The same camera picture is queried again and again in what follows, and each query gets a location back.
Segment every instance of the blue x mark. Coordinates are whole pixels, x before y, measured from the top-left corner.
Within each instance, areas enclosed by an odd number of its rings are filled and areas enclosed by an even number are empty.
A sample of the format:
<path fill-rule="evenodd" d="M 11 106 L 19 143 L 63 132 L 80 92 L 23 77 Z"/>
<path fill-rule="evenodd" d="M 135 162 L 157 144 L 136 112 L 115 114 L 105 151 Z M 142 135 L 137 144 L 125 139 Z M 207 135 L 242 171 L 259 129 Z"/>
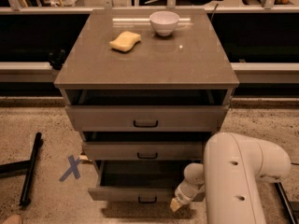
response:
<path fill-rule="evenodd" d="M 59 181 L 63 182 L 66 180 L 66 178 L 68 176 L 70 176 L 70 174 L 74 174 L 74 177 L 76 179 L 80 178 L 80 173 L 78 172 L 78 164 L 81 162 L 80 158 L 77 158 L 77 160 L 75 161 L 74 156 L 71 155 L 68 157 L 68 161 L 71 164 L 70 168 L 66 170 L 66 172 L 64 173 L 64 175 L 62 175 L 62 177 L 59 179 Z"/>

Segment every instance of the sponge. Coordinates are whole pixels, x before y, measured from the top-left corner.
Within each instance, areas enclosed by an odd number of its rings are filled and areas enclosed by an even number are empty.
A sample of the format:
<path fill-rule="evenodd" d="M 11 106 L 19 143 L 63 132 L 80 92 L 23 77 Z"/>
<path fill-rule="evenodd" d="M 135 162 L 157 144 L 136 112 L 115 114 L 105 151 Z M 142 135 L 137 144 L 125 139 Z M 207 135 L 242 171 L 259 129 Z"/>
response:
<path fill-rule="evenodd" d="M 123 32 L 115 40 L 110 41 L 109 44 L 113 49 L 123 52 L 129 51 L 136 42 L 141 41 L 141 35 L 132 32 Z"/>

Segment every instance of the floor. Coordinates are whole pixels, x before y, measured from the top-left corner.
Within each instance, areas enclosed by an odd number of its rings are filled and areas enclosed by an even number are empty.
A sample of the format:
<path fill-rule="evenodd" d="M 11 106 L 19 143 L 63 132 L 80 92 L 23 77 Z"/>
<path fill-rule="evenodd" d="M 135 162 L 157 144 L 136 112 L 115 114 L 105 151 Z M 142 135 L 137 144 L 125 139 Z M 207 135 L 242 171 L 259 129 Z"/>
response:
<path fill-rule="evenodd" d="M 241 133 L 282 146 L 299 162 L 299 99 L 234 99 L 222 132 Z M 191 203 L 173 214 L 169 203 L 95 202 L 87 192 L 96 174 L 88 163 L 78 165 L 80 178 L 60 177 L 68 157 L 80 154 L 80 136 L 64 112 L 62 98 L 0 98 L 0 164 L 28 160 L 37 132 L 44 145 L 27 208 L 19 207 L 24 175 L 0 179 L 0 223 L 21 214 L 24 224 L 206 223 L 206 204 Z M 290 201 L 299 201 L 299 166 L 282 183 Z M 286 224 L 286 214 L 272 184 L 258 185 L 267 223 Z"/>

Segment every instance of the drawer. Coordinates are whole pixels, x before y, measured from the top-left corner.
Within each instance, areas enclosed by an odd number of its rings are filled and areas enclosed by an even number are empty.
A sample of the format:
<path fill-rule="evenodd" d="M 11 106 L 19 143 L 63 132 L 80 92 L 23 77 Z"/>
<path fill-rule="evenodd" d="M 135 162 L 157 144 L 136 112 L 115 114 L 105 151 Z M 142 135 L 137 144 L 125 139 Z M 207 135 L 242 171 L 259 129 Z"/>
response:
<path fill-rule="evenodd" d="M 170 202 L 189 161 L 97 161 L 99 180 L 88 191 L 95 201 Z M 196 201 L 203 201 L 198 195 Z"/>
<path fill-rule="evenodd" d="M 201 160 L 210 133 L 93 133 L 83 142 L 90 160 Z"/>
<path fill-rule="evenodd" d="M 67 106 L 77 131 L 216 132 L 227 106 Z"/>

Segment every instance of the bowl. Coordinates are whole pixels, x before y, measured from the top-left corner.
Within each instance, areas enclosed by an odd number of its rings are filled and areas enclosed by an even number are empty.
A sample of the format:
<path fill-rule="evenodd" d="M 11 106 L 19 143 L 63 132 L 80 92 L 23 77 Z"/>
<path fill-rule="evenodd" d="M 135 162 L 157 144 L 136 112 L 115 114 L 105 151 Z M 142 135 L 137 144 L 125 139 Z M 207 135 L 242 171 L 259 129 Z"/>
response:
<path fill-rule="evenodd" d="M 178 26 L 179 15 L 171 11 L 157 11 L 149 16 L 149 21 L 158 35 L 166 36 Z"/>

